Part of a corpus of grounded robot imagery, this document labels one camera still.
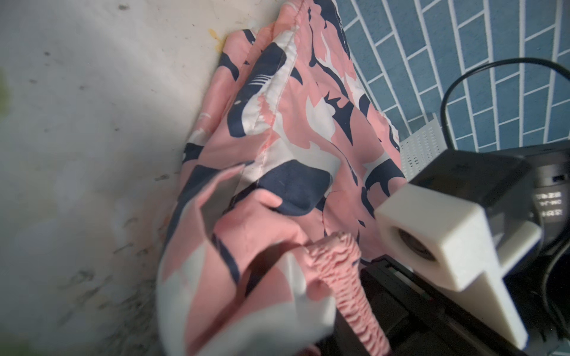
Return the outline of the pink shark-print shorts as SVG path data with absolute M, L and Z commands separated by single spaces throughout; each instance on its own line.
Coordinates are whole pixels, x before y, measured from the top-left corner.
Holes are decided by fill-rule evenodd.
M 390 354 L 359 280 L 405 185 L 398 133 L 356 74 L 334 1 L 287 1 L 225 41 L 187 139 L 157 274 L 168 355 L 319 355 L 343 317 Z

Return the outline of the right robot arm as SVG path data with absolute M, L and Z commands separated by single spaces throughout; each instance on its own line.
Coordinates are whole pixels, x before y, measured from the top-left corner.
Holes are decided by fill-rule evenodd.
M 383 355 L 555 355 L 569 342 L 569 145 L 447 150 L 374 212 L 357 279 Z

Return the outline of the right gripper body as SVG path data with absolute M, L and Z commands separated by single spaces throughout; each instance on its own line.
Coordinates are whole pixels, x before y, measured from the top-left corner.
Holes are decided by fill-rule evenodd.
M 528 332 L 522 349 L 387 255 L 366 263 L 360 281 L 389 355 L 569 354 L 569 339 L 545 313 L 540 292 L 520 275 L 507 277 L 506 286 Z

